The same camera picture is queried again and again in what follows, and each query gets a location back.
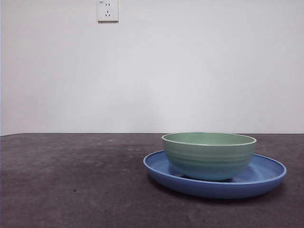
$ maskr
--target dark carpet surface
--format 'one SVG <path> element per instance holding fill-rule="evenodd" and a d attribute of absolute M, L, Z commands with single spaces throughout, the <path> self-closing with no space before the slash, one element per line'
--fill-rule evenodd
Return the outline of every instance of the dark carpet surface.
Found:
<path fill-rule="evenodd" d="M 303 228 L 304 134 L 247 134 L 287 167 L 248 199 L 184 195 L 152 180 L 145 155 L 163 134 L 28 133 L 1 137 L 1 228 Z"/>

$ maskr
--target plastic dish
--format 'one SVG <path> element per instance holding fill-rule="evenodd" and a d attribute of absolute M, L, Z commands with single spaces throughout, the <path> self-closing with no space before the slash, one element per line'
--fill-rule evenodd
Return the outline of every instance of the plastic dish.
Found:
<path fill-rule="evenodd" d="M 254 154 L 250 164 L 239 175 L 222 182 L 194 180 L 178 172 L 164 151 L 147 155 L 143 160 L 151 177 L 175 191 L 206 198 L 239 199 L 264 194 L 277 187 L 286 175 L 280 162 Z"/>

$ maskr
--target white wall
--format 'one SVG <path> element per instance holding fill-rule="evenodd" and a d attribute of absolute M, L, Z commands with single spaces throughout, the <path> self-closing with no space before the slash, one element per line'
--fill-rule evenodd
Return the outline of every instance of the white wall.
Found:
<path fill-rule="evenodd" d="M 304 133 L 303 0 L 1 3 L 2 135 Z"/>

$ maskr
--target ribbed bowl exterior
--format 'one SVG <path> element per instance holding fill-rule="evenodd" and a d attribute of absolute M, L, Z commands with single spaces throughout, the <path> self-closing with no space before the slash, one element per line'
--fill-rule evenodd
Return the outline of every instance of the ribbed bowl exterior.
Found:
<path fill-rule="evenodd" d="M 250 163 L 256 142 L 244 145 L 189 145 L 162 140 L 169 162 L 182 174 L 206 181 L 232 178 Z"/>

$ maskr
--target tableware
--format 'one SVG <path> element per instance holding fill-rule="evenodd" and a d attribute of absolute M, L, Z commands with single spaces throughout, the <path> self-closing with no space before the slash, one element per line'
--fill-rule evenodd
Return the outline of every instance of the tableware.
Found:
<path fill-rule="evenodd" d="M 218 181 L 241 173 L 250 163 L 257 140 L 227 133 L 171 133 L 162 138 L 170 163 L 199 180 Z"/>
<path fill-rule="evenodd" d="M 172 190 L 206 198 L 238 199 L 264 194 L 277 187 L 286 175 L 280 162 L 254 154 L 250 164 L 237 176 L 224 182 L 194 180 L 184 176 L 168 161 L 164 151 L 143 160 L 150 176 Z"/>

